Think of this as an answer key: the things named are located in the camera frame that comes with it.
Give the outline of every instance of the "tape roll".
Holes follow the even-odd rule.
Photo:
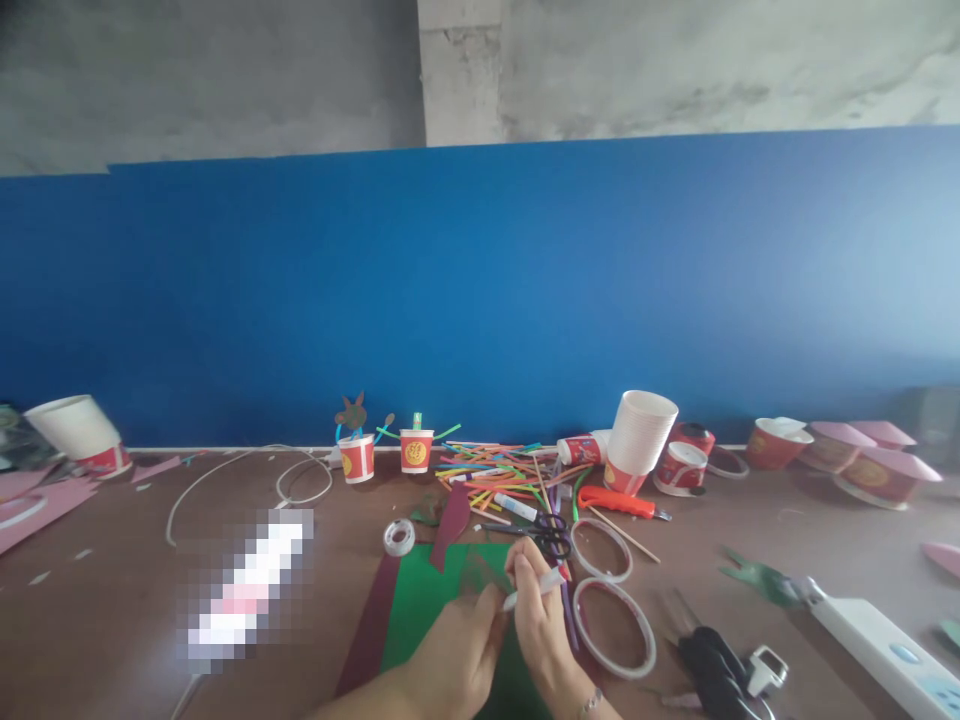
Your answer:
[[[617,544],[617,546],[620,548],[621,552],[623,552],[624,556],[627,559],[627,569],[623,573],[621,573],[620,575],[611,575],[610,573],[602,572],[598,568],[595,568],[593,565],[591,565],[590,562],[588,562],[586,558],[584,558],[583,553],[580,551],[580,548],[577,547],[577,528],[581,528],[584,526],[596,528],[600,532],[609,535],[613,539],[613,541]],[[627,544],[623,541],[623,538],[621,538],[613,530],[611,530],[609,527],[604,525],[599,520],[594,520],[592,518],[584,518],[583,520],[578,520],[577,522],[575,522],[573,524],[573,527],[570,528],[570,549],[573,550],[573,556],[578,561],[580,561],[580,564],[583,565],[584,570],[586,570],[588,573],[590,573],[594,577],[599,578],[600,580],[603,580],[604,582],[609,582],[609,583],[614,583],[616,585],[619,585],[628,577],[630,577],[630,573],[633,572],[633,555],[630,554],[630,548],[627,547]]]
[[[618,665],[600,652],[600,648],[598,648],[590,638],[586,627],[584,627],[583,613],[580,611],[580,598],[583,595],[583,591],[590,587],[595,587],[599,590],[610,593],[630,609],[630,612],[636,619],[637,624],[640,626],[640,632],[643,633],[643,641],[647,645],[647,659],[644,660],[643,665],[640,667],[627,668],[623,667],[622,665]],[[573,607],[573,617],[577,624],[577,630],[580,633],[580,637],[586,644],[590,654],[597,659],[598,663],[600,663],[604,668],[612,672],[618,678],[623,678],[624,680],[640,680],[641,678],[644,678],[650,674],[650,671],[653,670],[653,666],[657,664],[657,639],[653,635],[653,628],[650,627],[650,621],[647,620],[647,616],[643,614],[643,610],[640,609],[640,606],[637,605],[636,601],[632,597],[627,595],[621,588],[617,587],[616,585],[612,585],[601,578],[587,578],[577,585],[577,590],[573,593]]]
[[[733,460],[733,462],[737,465],[737,471],[734,472],[732,470],[723,470],[708,462],[707,472],[711,475],[725,477],[728,480],[743,480],[747,475],[750,474],[750,466],[747,465],[744,459],[736,453],[730,452],[726,448],[717,445],[713,448],[713,452],[710,453],[710,459],[712,460],[717,455],[723,455],[725,458]]]
[[[413,523],[406,518],[394,520],[383,531],[383,549],[393,557],[403,557],[413,550],[415,540]]]

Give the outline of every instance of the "green paper cutout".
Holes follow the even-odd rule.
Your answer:
[[[793,581],[782,572],[763,563],[750,562],[737,551],[724,545],[720,548],[740,566],[720,568],[720,572],[724,575],[746,583],[774,605],[789,608],[801,604],[800,598],[793,591]]]
[[[443,575],[430,564],[432,549],[431,545],[415,545],[400,562],[381,672],[409,660],[443,606],[458,597],[468,553],[479,555],[495,572],[503,573],[510,545],[451,545],[447,549]],[[514,717],[550,720],[551,716],[530,678],[511,619],[497,662],[490,699],[477,718]]]

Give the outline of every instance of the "gold emblem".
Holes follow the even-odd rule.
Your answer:
[[[414,441],[407,445],[407,464],[416,467],[422,465],[427,457],[427,446],[422,442]]]

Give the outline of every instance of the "hand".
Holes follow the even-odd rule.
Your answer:
[[[476,604],[447,603],[402,668],[403,688],[424,720],[468,720],[490,695],[508,617],[503,593],[488,585]]]
[[[576,717],[594,685],[570,649],[560,588],[540,595],[540,578],[550,566],[525,537],[510,548],[505,570],[517,589],[517,638],[530,676],[555,718]]]

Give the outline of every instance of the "paper cup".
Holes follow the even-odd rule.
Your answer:
[[[813,442],[807,445],[797,459],[815,470],[840,473],[848,468],[863,448],[877,443],[846,423],[810,423]]]
[[[941,482],[940,473],[923,460],[887,448],[865,448],[834,483],[859,500],[887,510],[906,510],[916,489]]]
[[[23,415],[47,442],[99,480],[130,468],[120,433],[90,395],[54,400]]]
[[[642,475],[636,475],[624,472],[610,460],[607,460],[607,467],[603,471],[603,484],[607,486],[608,490],[633,496],[643,487],[643,482],[649,474],[649,472],[646,472]]]
[[[433,430],[400,431],[400,469],[405,473],[425,473],[430,469]]]
[[[628,390],[607,444],[607,462],[630,476],[646,476],[653,470],[667,442],[679,408],[661,395]]]
[[[557,440],[557,454],[564,465],[603,465],[607,461],[607,442],[613,430],[594,430]]]
[[[686,442],[672,442],[667,445],[653,483],[665,495],[693,497],[698,492],[702,494],[703,491],[697,488],[703,486],[708,462],[707,454],[700,448]]]
[[[812,442],[813,436],[796,425],[760,418],[747,443],[747,461],[758,470],[783,470]]]
[[[373,434],[359,440],[341,440],[337,443],[343,459],[343,477],[348,485],[373,477]]]

